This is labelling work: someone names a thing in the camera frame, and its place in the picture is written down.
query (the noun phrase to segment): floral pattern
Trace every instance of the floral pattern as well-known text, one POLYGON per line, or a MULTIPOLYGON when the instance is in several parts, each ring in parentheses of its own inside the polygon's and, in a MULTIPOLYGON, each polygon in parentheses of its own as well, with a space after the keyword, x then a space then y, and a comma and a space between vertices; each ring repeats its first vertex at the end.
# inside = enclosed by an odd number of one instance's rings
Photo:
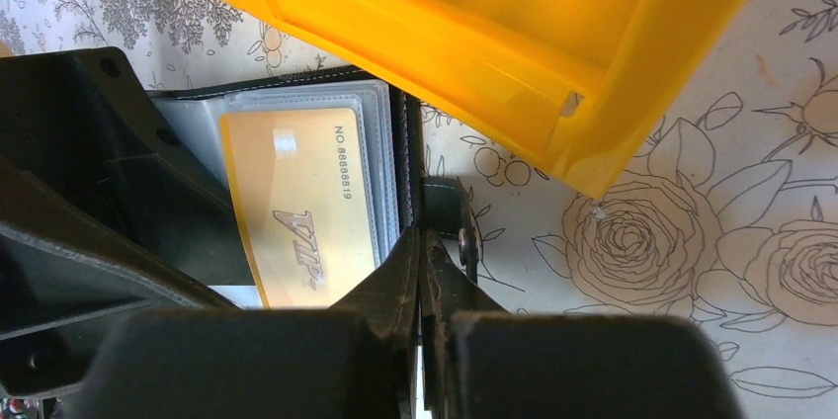
MULTIPOLYGON (((681 316, 748 416, 834 417, 836 28, 836 0, 751 0, 599 200, 423 106, 425 171, 469 189, 482 287, 522 314, 681 316)), ((220 0, 0 0, 0 40, 117 45, 148 89, 343 64, 220 0)))

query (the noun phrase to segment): orange mark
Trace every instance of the orange mark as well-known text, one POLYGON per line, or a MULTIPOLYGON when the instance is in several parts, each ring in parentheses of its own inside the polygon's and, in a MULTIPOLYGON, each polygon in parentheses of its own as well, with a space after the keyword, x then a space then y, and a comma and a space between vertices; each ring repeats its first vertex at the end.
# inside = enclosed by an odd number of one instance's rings
POLYGON ((765 79, 768 80, 768 84, 771 86, 780 86, 780 83, 774 79, 771 75, 771 72, 768 70, 768 65, 765 62, 765 58, 762 55, 754 55, 757 59, 757 64, 759 65, 759 73, 765 76, 765 79))

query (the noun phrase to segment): floral tablecloth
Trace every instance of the floral tablecloth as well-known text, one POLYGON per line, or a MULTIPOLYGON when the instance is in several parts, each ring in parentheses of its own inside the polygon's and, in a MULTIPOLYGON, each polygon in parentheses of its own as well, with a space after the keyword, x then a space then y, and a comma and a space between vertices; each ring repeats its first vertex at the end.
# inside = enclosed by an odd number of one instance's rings
MULTIPOLYGON (((521 313, 689 318, 750 417, 836 417, 836 28, 838 0, 751 0, 600 200, 423 108, 426 171, 472 195, 482 286, 521 313)), ((218 0, 0 0, 0 40, 116 45, 148 89, 345 63, 218 0)))

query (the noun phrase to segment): yellow plastic container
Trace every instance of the yellow plastic container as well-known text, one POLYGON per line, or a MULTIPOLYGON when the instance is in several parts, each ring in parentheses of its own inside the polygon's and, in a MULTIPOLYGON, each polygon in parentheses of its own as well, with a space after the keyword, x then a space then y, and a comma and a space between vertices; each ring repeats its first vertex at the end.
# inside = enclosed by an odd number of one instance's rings
POLYGON ((226 1, 596 197, 746 0, 226 1))

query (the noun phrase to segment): gold card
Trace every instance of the gold card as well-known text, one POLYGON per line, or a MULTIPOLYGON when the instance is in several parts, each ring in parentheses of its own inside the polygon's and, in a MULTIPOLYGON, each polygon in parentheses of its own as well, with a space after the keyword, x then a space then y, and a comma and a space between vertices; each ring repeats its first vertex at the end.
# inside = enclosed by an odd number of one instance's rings
POLYGON ((220 126, 238 229, 266 307, 331 305, 373 271, 353 110, 233 113, 220 126))

